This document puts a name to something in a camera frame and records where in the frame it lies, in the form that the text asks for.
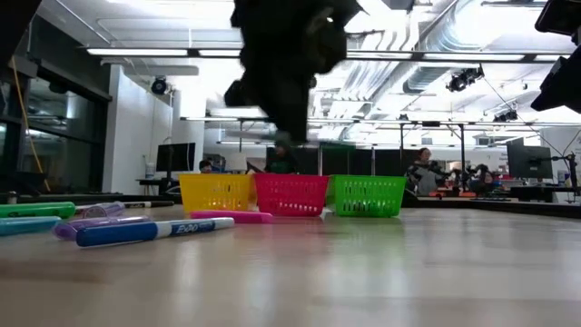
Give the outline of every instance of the green marker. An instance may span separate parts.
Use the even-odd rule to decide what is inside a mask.
[[[0,205],[0,218],[57,216],[66,219],[73,215],[72,202]]]

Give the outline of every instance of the glass wall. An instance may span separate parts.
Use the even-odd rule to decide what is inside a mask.
[[[10,84],[0,81],[0,114],[7,114],[10,103]]]
[[[46,173],[46,181],[53,192],[69,192],[90,189],[91,151],[88,143],[66,137],[30,130],[25,137],[22,170],[38,172],[38,162]]]
[[[58,84],[32,80],[26,111],[30,122],[75,136],[98,136],[95,120],[102,110],[94,102]]]
[[[5,141],[6,141],[6,124],[0,124],[0,163],[4,162]]]
[[[19,79],[30,130],[14,80],[2,74],[0,173],[42,172],[51,193],[101,191],[107,103],[47,79]]]

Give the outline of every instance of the window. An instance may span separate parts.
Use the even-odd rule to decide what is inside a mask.
[[[28,120],[78,137],[96,138],[100,110],[94,102],[43,79],[30,83]]]
[[[0,114],[8,114],[10,104],[10,84],[0,81]]]
[[[67,192],[70,188],[82,191],[90,188],[93,150],[91,144],[30,130],[30,135],[25,138],[22,170],[33,173],[38,173],[38,165],[31,140],[52,192]]]
[[[6,141],[6,124],[0,124],[0,164],[4,162],[5,141]]]

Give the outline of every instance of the column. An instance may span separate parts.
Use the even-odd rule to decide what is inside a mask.
[[[198,163],[203,160],[204,122],[184,121],[181,118],[204,117],[206,94],[200,77],[188,77],[187,83],[180,83],[180,87],[181,90],[173,94],[172,143],[196,143],[194,171],[198,173]]]

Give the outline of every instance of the pink basket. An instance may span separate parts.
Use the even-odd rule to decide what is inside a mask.
[[[323,211],[328,176],[257,173],[254,177],[262,213],[313,217]]]

